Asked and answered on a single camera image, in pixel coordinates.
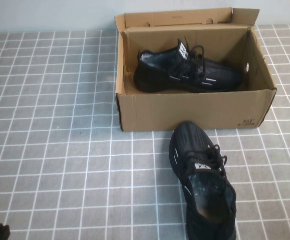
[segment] white stripe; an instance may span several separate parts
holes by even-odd
[[[174,77],[174,76],[170,76],[172,79],[177,79],[177,80],[180,80],[179,78],[176,78],[176,77]]]
[[[208,80],[208,81],[213,81],[213,82],[215,82],[215,81],[216,81],[215,79],[210,79],[210,78],[206,78],[205,80]]]

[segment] shoe box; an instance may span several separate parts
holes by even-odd
[[[118,36],[116,103],[123,131],[168,131],[183,121],[203,129],[256,128],[263,122],[276,94],[253,28],[258,9],[216,8],[126,13],[115,17]],[[232,92],[189,93],[139,91],[133,82],[137,54],[177,46],[202,45],[205,57],[244,72]]]

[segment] shoelace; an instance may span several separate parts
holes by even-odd
[[[196,45],[192,47],[189,51],[189,44],[186,40],[186,49],[188,52],[188,59],[184,59],[183,62],[173,67],[173,70],[170,75],[179,75],[179,77],[190,77],[195,80],[195,82],[202,81],[203,77],[206,75],[206,66],[205,66],[205,58],[204,58],[204,47],[202,45]],[[195,49],[201,48],[202,54],[198,54]],[[200,66],[203,66],[203,71],[198,72]]]
[[[199,159],[195,157],[195,154],[205,153],[208,156],[208,159]],[[227,174],[225,171],[225,165],[227,163],[227,156],[222,156],[220,154],[219,145],[213,145],[205,151],[187,151],[184,155],[185,158],[190,158],[190,165],[198,164],[206,164],[211,166],[213,169],[217,169],[219,174],[227,181]],[[223,195],[226,190],[227,184],[224,184],[224,188],[220,192],[220,195]]]

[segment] shoe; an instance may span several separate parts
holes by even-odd
[[[202,49],[202,54],[195,52]],[[182,89],[194,93],[230,92],[243,81],[243,73],[204,58],[203,46],[189,51],[178,39],[178,46],[167,51],[138,53],[134,74],[136,87],[143,92]]]
[[[190,240],[235,240],[236,192],[226,177],[227,157],[193,122],[174,131],[170,164],[182,184],[187,203]]]

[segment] grid pattern floor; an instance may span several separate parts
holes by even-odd
[[[290,240],[290,25],[256,32],[277,83],[228,156],[238,240]],[[185,240],[172,132],[121,132],[115,30],[0,34],[0,223],[11,240]]]

